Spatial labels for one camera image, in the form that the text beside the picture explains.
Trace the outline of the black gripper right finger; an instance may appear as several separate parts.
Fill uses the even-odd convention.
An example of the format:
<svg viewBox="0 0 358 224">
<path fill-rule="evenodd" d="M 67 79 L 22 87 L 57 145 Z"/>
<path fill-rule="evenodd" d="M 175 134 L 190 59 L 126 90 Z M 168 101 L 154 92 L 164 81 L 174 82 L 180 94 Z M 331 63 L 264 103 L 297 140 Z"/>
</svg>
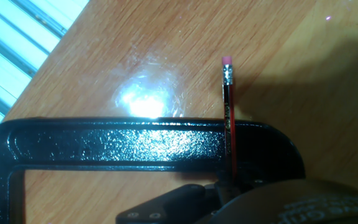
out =
<svg viewBox="0 0 358 224">
<path fill-rule="evenodd" d="M 248 192 L 250 190 L 256 189 L 265 185 L 265 181 L 261 179 L 255 180 L 241 180 L 237 179 L 235 181 L 236 187 L 239 189 L 240 192 Z"/>
</svg>

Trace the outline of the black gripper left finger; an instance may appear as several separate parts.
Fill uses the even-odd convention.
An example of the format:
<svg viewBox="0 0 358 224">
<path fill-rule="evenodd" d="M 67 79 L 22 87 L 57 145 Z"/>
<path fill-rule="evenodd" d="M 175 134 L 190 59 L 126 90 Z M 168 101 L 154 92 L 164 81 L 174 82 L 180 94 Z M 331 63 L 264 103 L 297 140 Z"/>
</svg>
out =
<svg viewBox="0 0 358 224">
<path fill-rule="evenodd" d="M 214 189 L 218 195 L 220 204 L 229 202 L 229 183 L 226 181 L 217 181 L 214 183 Z"/>
</svg>

